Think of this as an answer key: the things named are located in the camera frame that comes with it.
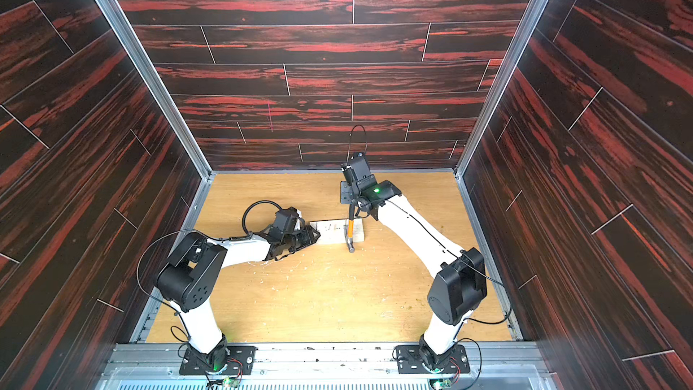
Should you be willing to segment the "white wooden block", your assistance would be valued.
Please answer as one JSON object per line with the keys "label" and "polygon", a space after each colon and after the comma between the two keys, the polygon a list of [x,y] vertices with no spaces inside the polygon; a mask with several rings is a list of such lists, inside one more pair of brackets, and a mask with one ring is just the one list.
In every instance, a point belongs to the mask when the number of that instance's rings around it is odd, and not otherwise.
{"label": "white wooden block", "polygon": [[[312,221],[310,225],[319,231],[321,236],[317,241],[317,246],[326,245],[346,245],[348,234],[348,220],[321,220]],[[355,243],[365,240],[364,225],[362,220],[354,221],[353,240]]]}

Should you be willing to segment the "claw hammer orange black handle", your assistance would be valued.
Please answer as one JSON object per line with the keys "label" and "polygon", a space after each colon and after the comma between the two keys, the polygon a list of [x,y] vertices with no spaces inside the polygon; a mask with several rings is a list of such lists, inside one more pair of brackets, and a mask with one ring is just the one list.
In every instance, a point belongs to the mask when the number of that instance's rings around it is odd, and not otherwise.
{"label": "claw hammer orange black handle", "polygon": [[346,224],[346,244],[348,245],[348,251],[354,253],[354,227],[356,218],[356,204],[352,200],[348,208],[348,224]]}

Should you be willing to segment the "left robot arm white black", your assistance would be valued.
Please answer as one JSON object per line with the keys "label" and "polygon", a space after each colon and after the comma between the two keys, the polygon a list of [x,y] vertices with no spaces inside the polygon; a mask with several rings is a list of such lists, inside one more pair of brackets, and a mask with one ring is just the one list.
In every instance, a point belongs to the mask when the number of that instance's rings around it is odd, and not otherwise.
{"label": "left robot arm white black", "polygon": [[207,370],[227,363],[227,339],[216,323],[210,296],[221,271],[232,265],[279,261],[316,244],[321,233],[294,207],[279,209],[265,229],[243,237],[216,239],[200,231],[186,234],[170,254],[155,286],[178,312],[188,334],[189,352]]}

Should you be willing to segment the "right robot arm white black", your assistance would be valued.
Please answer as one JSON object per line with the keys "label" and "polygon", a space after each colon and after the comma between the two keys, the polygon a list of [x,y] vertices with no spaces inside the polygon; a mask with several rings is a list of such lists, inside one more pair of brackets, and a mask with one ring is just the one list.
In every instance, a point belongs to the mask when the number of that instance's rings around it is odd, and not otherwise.
{"label": "right robot arm white black", "polygon": [[431,323],[419,341],[419,359],[431,372],[450,361],[464,322],[487,297],[485,258],[465,250],[427,222],[390,181],[377,182],[366,156],[356,153],[341,165],[350,189],[350,214],[365,211],[381,222],[420,258],[433,278],[427,301]]}

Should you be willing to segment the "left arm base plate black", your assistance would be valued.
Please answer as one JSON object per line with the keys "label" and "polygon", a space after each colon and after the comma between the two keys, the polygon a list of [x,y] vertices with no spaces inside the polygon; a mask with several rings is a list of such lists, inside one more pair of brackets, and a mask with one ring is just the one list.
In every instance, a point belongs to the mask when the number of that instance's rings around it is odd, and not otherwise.
{"label": "left arm base plate black", "polygon": [[187,346],[179,373],[182,376],[249,376],[254,366],[256,346],[227,345],[202,354]]}

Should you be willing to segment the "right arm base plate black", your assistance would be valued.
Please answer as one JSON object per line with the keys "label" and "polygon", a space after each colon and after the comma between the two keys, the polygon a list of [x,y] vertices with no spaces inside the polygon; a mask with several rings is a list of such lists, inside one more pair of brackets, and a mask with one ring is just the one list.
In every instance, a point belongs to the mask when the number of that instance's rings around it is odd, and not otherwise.
{"label": "right arm base plate black", "polygon": [[393,359],[400,374],[468,374],[470,366],[462,345],[454,344],[443,354],[427,345],[405,344],[393,349]]}

